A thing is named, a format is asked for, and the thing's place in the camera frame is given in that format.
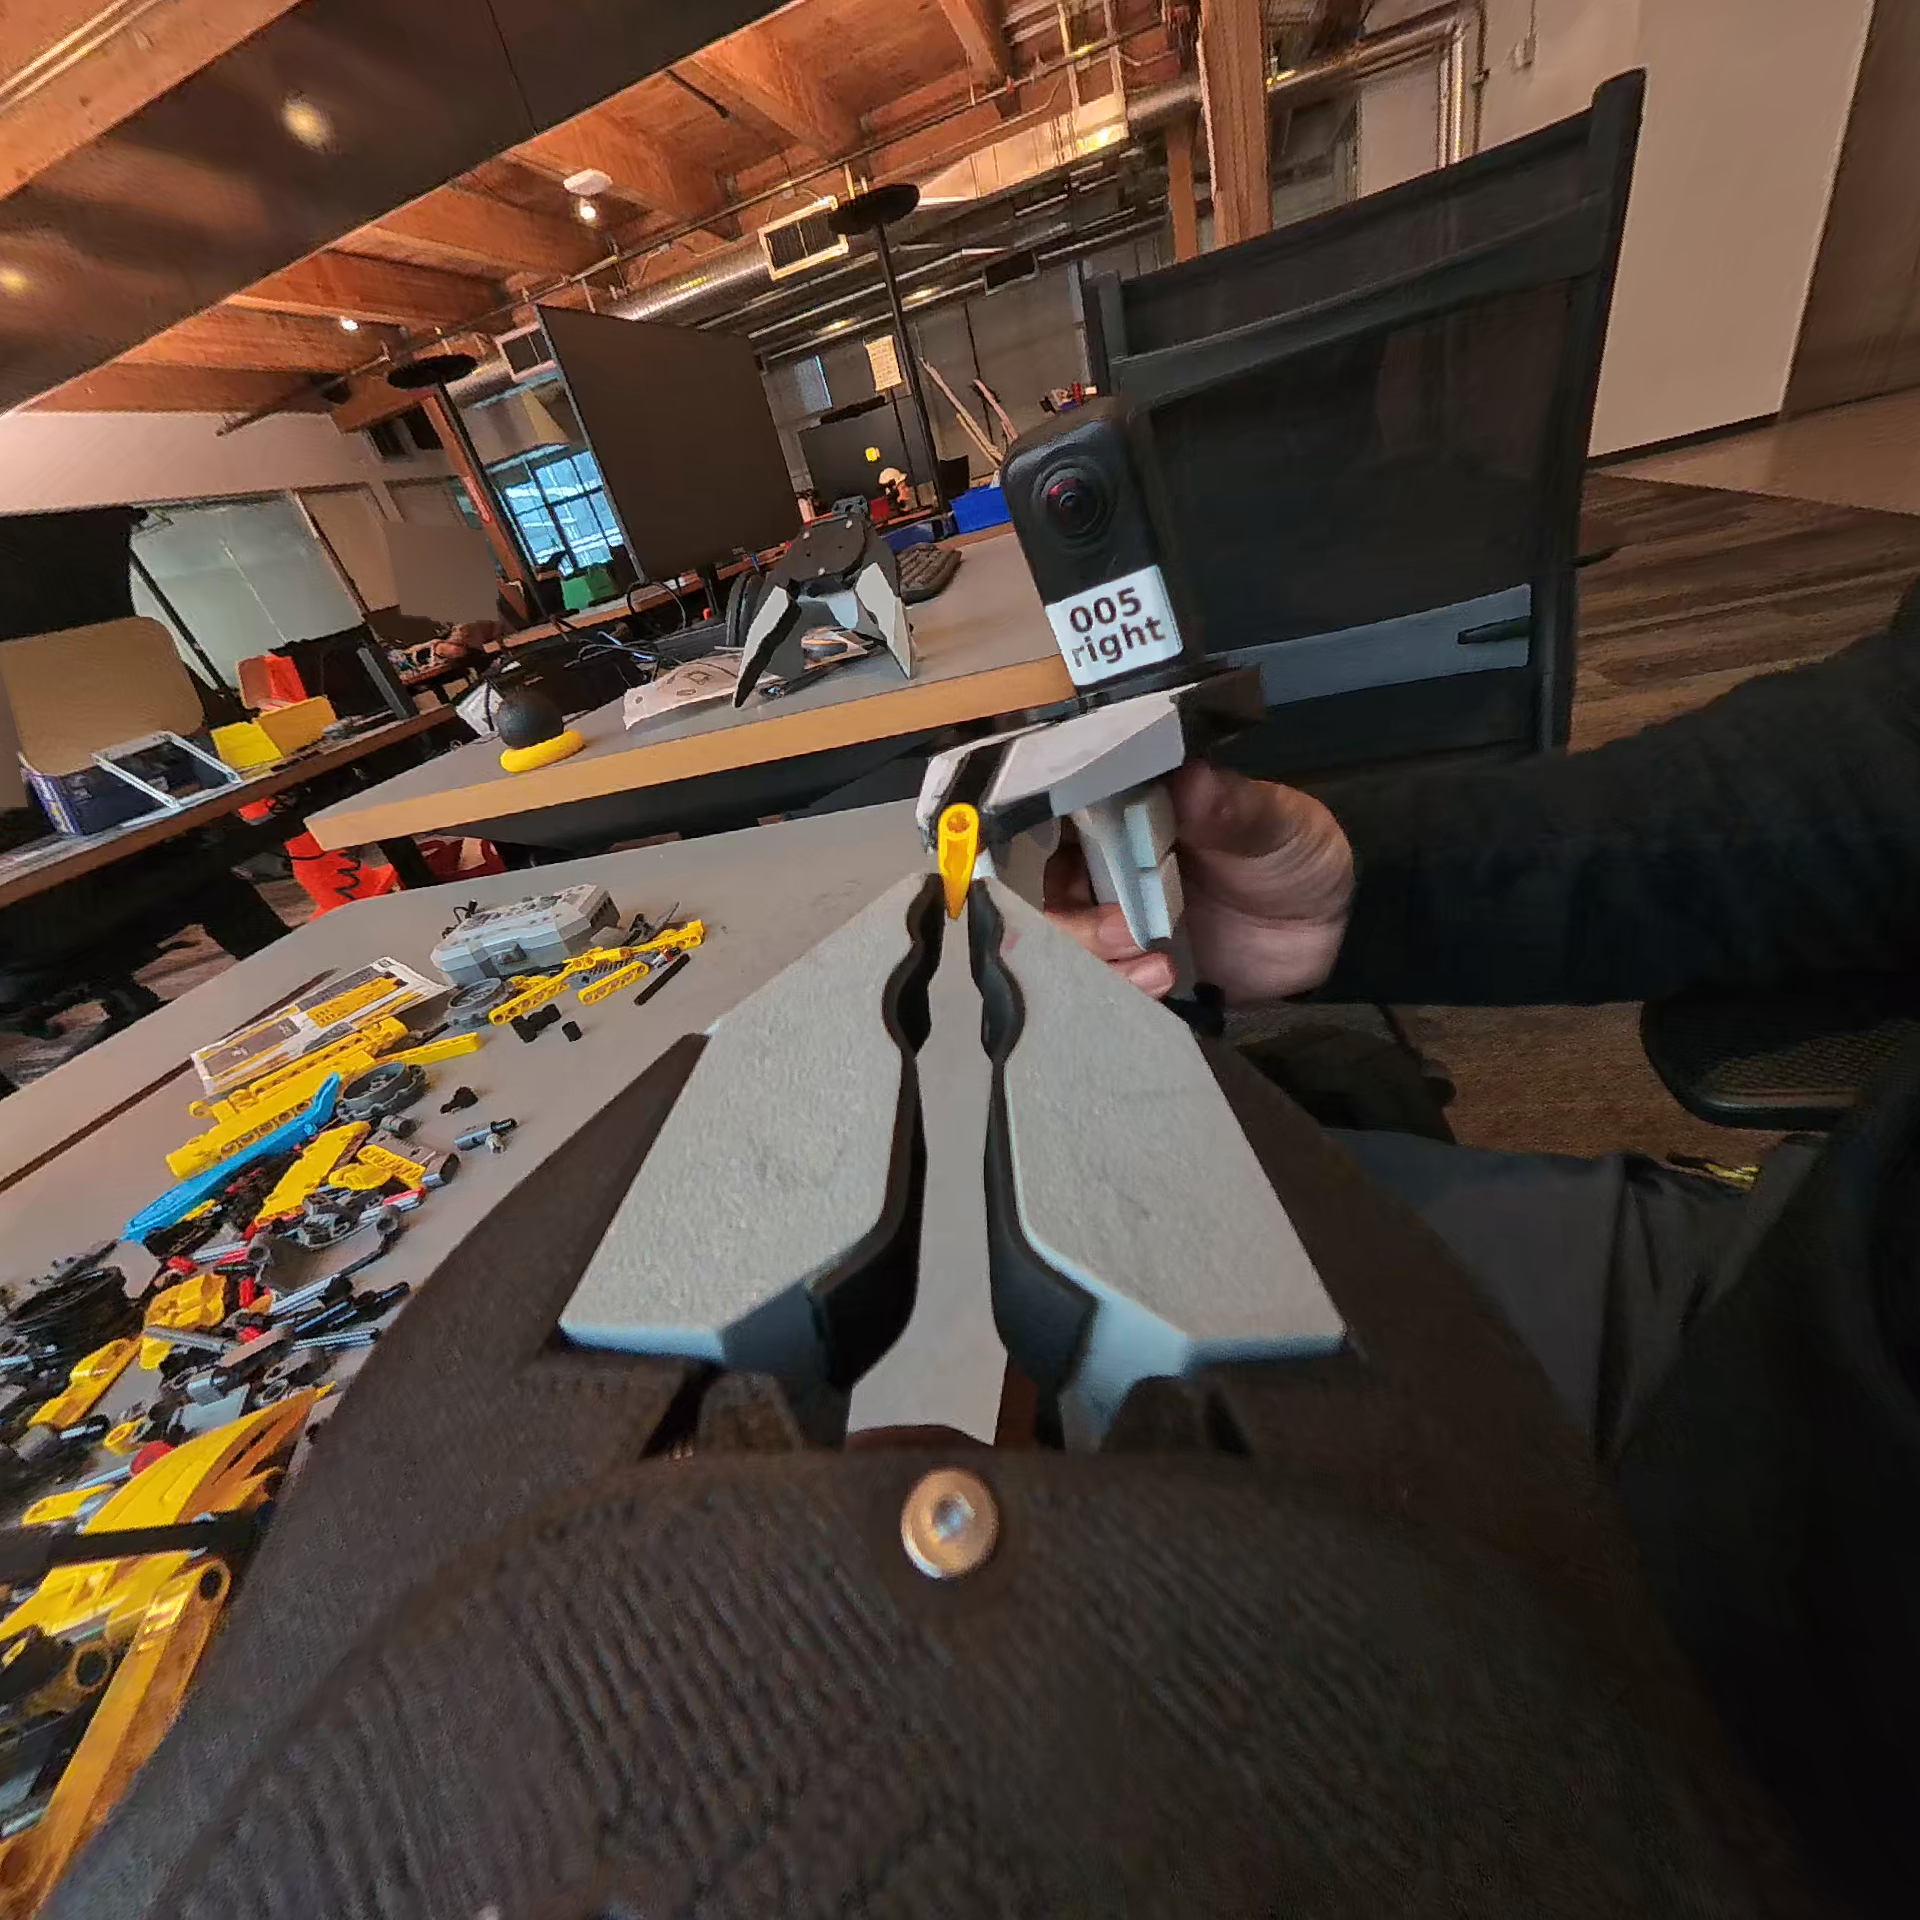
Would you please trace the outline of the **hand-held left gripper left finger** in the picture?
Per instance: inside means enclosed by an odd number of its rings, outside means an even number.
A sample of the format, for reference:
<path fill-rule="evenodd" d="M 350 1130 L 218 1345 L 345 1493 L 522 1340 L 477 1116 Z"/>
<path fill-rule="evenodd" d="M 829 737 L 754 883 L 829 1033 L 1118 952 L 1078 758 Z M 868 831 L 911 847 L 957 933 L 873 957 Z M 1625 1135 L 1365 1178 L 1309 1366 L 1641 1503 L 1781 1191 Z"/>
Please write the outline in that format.
<path fill-rule="evenodd" d="M 807 1440 L 923 1295 L 918 1054 L 941 884 L 907 874 L 718 1016 L 559 1313 L 567 1355 L 762 1378 Z"/>

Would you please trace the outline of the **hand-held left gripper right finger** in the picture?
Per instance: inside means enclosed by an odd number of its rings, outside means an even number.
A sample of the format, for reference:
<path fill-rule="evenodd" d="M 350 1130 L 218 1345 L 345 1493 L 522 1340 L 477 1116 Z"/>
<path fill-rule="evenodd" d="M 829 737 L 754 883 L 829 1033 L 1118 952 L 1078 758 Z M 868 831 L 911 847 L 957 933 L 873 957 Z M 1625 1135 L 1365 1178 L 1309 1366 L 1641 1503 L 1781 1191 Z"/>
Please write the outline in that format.
<path fill-rule="evenodd" d="M 1001 883 L 965 902 L 989 1295 L 1065 1447 L 1143 1382 L 1338 1355 L 1348 1325 L 1192 1028 Z"/>

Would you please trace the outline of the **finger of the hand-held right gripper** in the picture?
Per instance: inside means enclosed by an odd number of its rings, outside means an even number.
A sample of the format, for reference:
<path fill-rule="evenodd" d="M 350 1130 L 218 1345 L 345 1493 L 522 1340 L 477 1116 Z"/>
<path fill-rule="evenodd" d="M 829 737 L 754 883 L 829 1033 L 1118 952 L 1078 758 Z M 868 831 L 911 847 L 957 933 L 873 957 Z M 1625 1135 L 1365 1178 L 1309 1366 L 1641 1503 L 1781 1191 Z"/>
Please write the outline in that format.
<path fill-rule="evenodd" d="M 1127 796 L 1188 758 L 1181 704 L 1136 697 L 1013 736 L 981 796 L 983 827 L 1045 827 Z"/>
<path fill-rule="evenodd" d="M 923 841 L 941 838 L 941 815 L 952 802 L 981 808 L 994 790 L 1001 760 L 1001 741 L 965 741 L 930 755 L 918 795 L 918 832 Z"/>

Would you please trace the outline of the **person's right forearm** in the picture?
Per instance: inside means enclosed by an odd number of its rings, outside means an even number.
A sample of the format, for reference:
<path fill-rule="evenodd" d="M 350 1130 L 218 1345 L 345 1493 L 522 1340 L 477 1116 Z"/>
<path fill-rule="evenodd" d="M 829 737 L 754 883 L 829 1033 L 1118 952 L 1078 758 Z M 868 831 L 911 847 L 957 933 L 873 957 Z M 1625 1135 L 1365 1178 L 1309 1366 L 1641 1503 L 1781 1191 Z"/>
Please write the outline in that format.
<path fill-rule="evenodd" d="M 1592 748 L 1335 787 L 1321 995 L 1646 1001 L 1918 974 L 1918 588 L 1803 669 Z"/>

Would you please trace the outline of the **wood-edged grey desk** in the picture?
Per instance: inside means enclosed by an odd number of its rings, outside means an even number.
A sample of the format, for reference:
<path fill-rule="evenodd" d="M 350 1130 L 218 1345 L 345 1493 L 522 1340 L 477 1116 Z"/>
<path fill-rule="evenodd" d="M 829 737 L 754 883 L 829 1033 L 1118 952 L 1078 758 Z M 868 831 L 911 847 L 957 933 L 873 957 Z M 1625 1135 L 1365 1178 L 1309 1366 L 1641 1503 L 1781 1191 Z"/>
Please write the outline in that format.
<path fill-rule="evenodd" d="M 306 815 L 326 849 L 407 836 L 479 836 L 496 847 L 602 853 L 670 832 L 703 836 L 803 809 L 937 750 L 951 730 L 997 727 L 1057 710 L 1070 687 L 1013 531 L 962 543 L 952 585 L 911 610 L 918 673 L 889 659 L 829 673 L 818 687 L 745 710 L 676 710 L 627 727 L 620 702 L 579 718 L 585 748 L 508 774 L 492 741 L 471 741 Z"/>

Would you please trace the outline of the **idle gripper device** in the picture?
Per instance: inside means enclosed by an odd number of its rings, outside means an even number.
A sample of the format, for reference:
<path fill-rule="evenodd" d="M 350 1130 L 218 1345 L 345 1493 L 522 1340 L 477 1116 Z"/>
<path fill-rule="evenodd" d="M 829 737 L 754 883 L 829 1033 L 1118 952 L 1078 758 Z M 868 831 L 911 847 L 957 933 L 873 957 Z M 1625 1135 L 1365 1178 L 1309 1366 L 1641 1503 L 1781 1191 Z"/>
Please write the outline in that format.
<path fill-rule="evenodd" d="M 904 680 L 918 673 L 899 555 L 863 499 L 807 523 L 772 568 L 735 577 L 726 604 L 726 637 L 738 654 L 732 710 L 745 710 L 763 680 L 791 689 L 826 666 L 807 659 L 817 635 L 849 637 L 843 659 L 883 651 Z"/>

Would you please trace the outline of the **heap of yellow grey beams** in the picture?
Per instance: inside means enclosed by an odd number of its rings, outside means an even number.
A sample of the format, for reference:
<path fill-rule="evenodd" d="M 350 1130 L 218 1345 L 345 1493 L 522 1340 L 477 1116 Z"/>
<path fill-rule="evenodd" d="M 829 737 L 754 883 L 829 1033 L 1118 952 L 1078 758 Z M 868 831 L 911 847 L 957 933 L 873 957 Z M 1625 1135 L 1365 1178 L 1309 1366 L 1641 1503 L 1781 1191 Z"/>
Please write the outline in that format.
<path fill-rule="evenodd" d="M 591 1008 L 616 995 L 637 995 L 649 963 L 671 951 L 700 951 L 708 942 L 703 917 L 663 924 L 637 944 L 591 948 L 564 960 L 556 974 L 508 981 L 505 999 L 492 1008 L 490 1025 L 508 1028 L 508 1016 L 522 1016 L 546 1001 L 556 1001 L 567 1020 L 571 1008 Z"/>

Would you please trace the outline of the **black mesh office chair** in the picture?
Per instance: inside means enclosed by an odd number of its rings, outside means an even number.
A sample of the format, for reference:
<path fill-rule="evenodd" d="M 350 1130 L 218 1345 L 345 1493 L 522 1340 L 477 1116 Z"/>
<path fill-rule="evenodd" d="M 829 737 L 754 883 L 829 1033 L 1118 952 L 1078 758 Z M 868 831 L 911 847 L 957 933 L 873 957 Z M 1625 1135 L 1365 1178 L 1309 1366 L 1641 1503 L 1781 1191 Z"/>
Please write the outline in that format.
<path fill-rule="evenodd" d="M 1092 366 L 1143 420 L 1164 577 L 1324 784 L 1570 741 L 1579 488 L 1646 68 L 1464 164 L 1157 274 Z"/>

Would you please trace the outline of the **white papers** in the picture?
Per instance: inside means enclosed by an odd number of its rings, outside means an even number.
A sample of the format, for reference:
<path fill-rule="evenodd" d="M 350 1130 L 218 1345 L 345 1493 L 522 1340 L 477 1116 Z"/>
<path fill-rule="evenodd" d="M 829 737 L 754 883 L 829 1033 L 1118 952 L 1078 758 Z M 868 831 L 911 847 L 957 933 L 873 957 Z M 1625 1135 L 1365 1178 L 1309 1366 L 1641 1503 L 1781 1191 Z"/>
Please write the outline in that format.
<path fill-rule="evenodd" d="M 720 651 L 712 656 L 671 664 L 642 687 L 629 687 L 620 698 L 622 730 L 642 730 L 680 715 L 708 710 L 732 710 L 741 676 L 741 654 Z"/>

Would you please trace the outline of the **black floor lamp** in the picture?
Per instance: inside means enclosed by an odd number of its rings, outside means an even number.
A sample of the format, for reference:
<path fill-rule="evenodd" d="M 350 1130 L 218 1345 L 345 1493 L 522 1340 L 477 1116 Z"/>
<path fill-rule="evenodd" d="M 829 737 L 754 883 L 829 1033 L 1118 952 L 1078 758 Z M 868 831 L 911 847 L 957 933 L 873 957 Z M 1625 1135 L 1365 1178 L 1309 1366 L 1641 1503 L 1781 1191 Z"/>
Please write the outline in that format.
<path fill-rule="evenodd" d="M 923 403 L 922 361 L 911 342 L 911 326 L 904 320 L 901 281 L 891 256 L 891 229 L 904 222 L 922 207 L 922 191 L 915 182 L 883 182 L 873 191 L 856 193 L 843 207 L 832 210 L 829 224 L 839 236 L 868 236 L 878 256 L 883 287 L 891 311 L 891 334 L 899 345 L 899 361 L 904 373 L 904 386 L 918 416 L 918 428 L 923 438 L 923 454 L 930 468 L 934 489 L 941 492 L 941 451 L 934 438 L 934 420 Z"/>

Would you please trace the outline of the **yellow rectangular panel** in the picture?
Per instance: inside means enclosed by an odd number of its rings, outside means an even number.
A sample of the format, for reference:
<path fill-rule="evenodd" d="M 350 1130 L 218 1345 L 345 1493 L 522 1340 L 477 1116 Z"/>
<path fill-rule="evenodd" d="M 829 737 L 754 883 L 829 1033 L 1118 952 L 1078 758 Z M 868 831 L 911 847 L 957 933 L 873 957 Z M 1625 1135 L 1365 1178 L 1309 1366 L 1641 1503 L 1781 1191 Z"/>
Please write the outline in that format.
<path fill-rule="evenodd" d="M 293 1167 L 277 1178 L 277 1186 L 263 1196 L 262 1208 L 251 1217 L 251 1229 L 270 1229 L 304 1210 L 304 1205 L 334 1178 L 334 1169 L 350 1161 L 352 1154 L 370 1135 L 366 1120 L 350 1120 L 341 1127 L 326 1127 L 315 1133 Z"/>

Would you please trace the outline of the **stack of yellow wide beams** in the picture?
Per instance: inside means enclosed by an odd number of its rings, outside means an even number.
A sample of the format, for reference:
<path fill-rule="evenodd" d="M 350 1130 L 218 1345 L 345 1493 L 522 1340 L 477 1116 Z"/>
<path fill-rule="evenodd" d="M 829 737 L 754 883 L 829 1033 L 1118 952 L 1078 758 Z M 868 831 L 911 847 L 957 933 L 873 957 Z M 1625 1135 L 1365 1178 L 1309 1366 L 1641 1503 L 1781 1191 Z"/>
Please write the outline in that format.
<path fill-rule="evenodd" d="M 189 1116 L 202 1120 L 202 1130 L 185 1140 L 177 1154 L 167 1154 L 174 1178 L 194 1175 L 218 1146 L 234 1142 L 251 1123 L 273 1127 L 292 1111 L 312 1098 L 312 1087 L 326 1075 L 341 1075 L 343 1087 L 382 1061 L 390 1050 L 420 1045 L 424 1035 L 405 1028 L 398 1020 L 363 1021 L 345 1040 L 326 1041 L 315 1050 L 263 1075 L 256 1084 L 234 1087 L 226 1098 L 207 1098 L 189 1105 Z"/>

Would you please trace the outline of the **yellow storage bin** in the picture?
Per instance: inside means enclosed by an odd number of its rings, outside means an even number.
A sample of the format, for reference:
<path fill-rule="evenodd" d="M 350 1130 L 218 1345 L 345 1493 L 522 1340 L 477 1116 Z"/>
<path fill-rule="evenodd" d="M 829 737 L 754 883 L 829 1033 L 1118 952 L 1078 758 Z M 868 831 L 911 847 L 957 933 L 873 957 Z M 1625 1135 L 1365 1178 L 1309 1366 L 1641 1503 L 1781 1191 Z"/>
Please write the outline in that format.
<path fill-rule="evenodd" d="M 331 698 L 312 697 L 304 702 L 262 710 L 245 723 L 228 723 L 208 730 L 211 755 L 228 770 L 251 776 L 256 770 L 277 769 L 306 748 L 319 746 L 341 715 Z"/>

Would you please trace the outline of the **black spoked wheel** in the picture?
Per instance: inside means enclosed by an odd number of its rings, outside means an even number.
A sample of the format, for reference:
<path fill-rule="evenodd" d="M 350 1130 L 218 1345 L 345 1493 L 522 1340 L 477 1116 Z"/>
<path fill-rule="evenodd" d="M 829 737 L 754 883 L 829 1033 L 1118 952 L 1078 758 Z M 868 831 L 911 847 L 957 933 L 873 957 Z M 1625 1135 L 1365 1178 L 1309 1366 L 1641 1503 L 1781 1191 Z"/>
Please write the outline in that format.
<path fill-rule="evenodd" d="M 59 1355 L 83 1358 L 140 1328 L 124 1269 L 97 1265 L 30 1290 L 2 1311 L 2 1372 L 37 1372 Z"/>

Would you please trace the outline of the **clear acrylic stand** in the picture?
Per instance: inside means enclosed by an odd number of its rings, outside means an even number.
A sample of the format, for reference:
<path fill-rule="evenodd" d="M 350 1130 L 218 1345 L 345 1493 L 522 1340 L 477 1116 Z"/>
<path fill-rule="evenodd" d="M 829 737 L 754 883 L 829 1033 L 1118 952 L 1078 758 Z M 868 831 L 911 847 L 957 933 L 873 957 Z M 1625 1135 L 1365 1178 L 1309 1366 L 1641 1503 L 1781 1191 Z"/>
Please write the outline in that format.
<path fill-rule="evenodd" d="M 97 748 L 90 750 L 90 764 L 121 787 L 140 795 L 153 814 L 181 814 L 211 795 L 228 795 L 245 784 L 211 746 L 181 730 L 151 730 Z"/>

